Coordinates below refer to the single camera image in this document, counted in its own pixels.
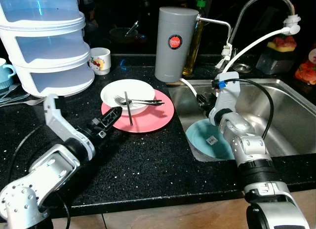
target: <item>dark background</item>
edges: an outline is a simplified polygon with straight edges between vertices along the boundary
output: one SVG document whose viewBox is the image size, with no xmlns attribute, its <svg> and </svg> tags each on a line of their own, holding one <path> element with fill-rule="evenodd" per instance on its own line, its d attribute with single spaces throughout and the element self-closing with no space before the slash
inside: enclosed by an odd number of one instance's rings
<svg viewBox="0 0 316 229">
<path fill-rule="evenodd" d="M 206 0 L 206 16 L 227 21 L 233 27 L 241 8 L 249 0 Z M 298 15 L 301 31 L 294 36 L 297 41 L 297 59 L 307 54 L 315 37 L 316 0 L 291 0 Z M 113 54 L 155 54 L 157 43 L 158 13 L 161 6 L 196 8 L 195 0 L 80 0 L 79 8 L 86 15 L 84 40 L 93 47 L 106 47 Z M 233 47 L 241 50 L 257 38 L 283 27 L 288 9 L 281 0 L 259 0 L 248 8 L 237 31 Z M 131 27 L 138 20 L 137 40 L 128 44 L 113 42 L 109 31 Z M 220 54 L 225 44 L 227 28 L 208 24 L 204 27 L 199 54 Z M 260 54 L 267 41 L 251 49 L 247 54 Z M 0 57 L 8 60 L 0 44 Z"/>
</svg>

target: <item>floor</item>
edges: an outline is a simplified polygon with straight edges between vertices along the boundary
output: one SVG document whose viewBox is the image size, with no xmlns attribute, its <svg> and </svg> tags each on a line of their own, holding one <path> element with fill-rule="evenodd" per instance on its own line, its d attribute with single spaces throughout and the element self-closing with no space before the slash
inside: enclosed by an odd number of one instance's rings
<svg viewBox="0 0 316 229">
<path fill-rule="evenodd" d="M 293 196 L 311 229 L 316 229 L 316 190 Z M 104 214 L 107 229 L 246 229 L 243 199 L 134 210 Z M 64 229 L 67 220 L 54 219 L 55 229 Z M 102 215 L 72 217 L 70 229 L 105 229 Z"/>
</svg>

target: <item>fork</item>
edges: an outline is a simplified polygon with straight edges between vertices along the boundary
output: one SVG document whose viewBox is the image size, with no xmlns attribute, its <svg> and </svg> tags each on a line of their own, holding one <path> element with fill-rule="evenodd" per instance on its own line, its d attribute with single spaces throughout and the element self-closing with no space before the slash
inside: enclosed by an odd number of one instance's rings
<svg viewBox="0 0 316 229">
<path fill-rule="evenodd" d="M 34 105 L 37 105 L 37 104 L 43 102 L 45 100 L 45 98 L 46 97 L 41 97 L 41 98 L 38 98 L 38 99 L 35 99 L 35 100 L 28 100 L 28 101 L 25 101 L 25 102 L 12 102 L 12 103 L 7 103 L 7 104 L 0 105 L 0 107 L 17 105 L 17 104 L 27 104 L 29 106 L 34 106 Z"/>
<path fill-rule="evenodd" d="M 116 103 L 120 103 L 121 105 L 125 106 L 126 105 L 126 100 L 120 96 L 115 96 L 114 101 Z M 135 99 L 128 99 L 128 103 L 137 103 L 137 104 L 146 104 L 146 105 L 151 105 L 151 106 L 160 106 L 164 104 L 161 102 L 161 100 L 135 100 Z"/>
</svg>

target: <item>faucet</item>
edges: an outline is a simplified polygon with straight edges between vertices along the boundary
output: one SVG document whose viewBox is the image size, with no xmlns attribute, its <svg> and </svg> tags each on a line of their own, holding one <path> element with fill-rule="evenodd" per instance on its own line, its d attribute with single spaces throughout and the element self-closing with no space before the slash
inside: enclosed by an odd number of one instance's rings
<svg viewBox="0 0 316 229">
<path fill-rule="evenodd" d="M 252 5 L 254 2 L 256 2 L 256 1 L 258 1 L 258 0 L 250 0 L 250 1 L 248 1 L 245 5 L 244 5 L 244 7 L 242 8 L 242 10 L 240 11 L 240 13 L 239 13 L 239 16 L 238 16 L 238 19 L 237 19 L 237 21 L 236 21 L 236 24 L 235 24 L 235 27 L 233 28 L 233 32 L 232 32 L 232 34 L 231 34 L 231 36 L 230 36 L 230 38 L 229 38 L 229 44 L 232 46 L 232 43 L 233 43 L 233 40 L 234 40 L 234 38 L 235 38 L 235 35 L 236 35 L 236 32 L 237 32 L 237 29 L 238 29 L 238 27 L 239 27 L 239 24 L 240 24 L 240 21 L 241 21 L 241 18 L 242 18 L 242 16 L 243 16 L 243 14 L 245 13 L 245 11 L 247 10 L 247 8 L 250 6 L 250 5 Z M 299 21 L 299 17 L 295 14 L 295 8 L 294 8 L 294 5 L 292 4 L 292 2 L 290 1 L 290 0 L 282 0 L 282 1 L 284 1 L 285 3 L 286 3 L 286 5 L 288 6 L 288 9 L 289 9 L 289 12 L 290 12 L 290 15 L 288 16 L 288 18 L 284 21 L 285 23 L 289 23 L 289 19 L 293 19 L 293 20 L 295 20 L 294 22 L 298 22 Z M 224 69 L 224 67 L 227 65 L 227 62 L 230 60 L 230 57 L 225 57 L 226 59 L 225 59 L 225 61 L 223 61 L 223 59 L 215 66 L 215 68 L 219 71 L 219 72 L 221 72 L 223 69 Z"/>
</svg>

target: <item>blue mug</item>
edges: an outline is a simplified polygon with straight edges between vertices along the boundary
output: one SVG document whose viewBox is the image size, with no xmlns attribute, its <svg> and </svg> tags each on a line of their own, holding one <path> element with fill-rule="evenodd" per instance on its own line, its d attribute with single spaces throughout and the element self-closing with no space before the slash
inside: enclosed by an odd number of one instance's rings
<svg viewBox="0 0 316 229">
<path fill-rule="evenodd" d="M 12 76 L 15 74 L 15 68 L 12 65 L 7 65 L 5 59 L 0 58 L 0 89 L 13 84 Z"/>
</svg>

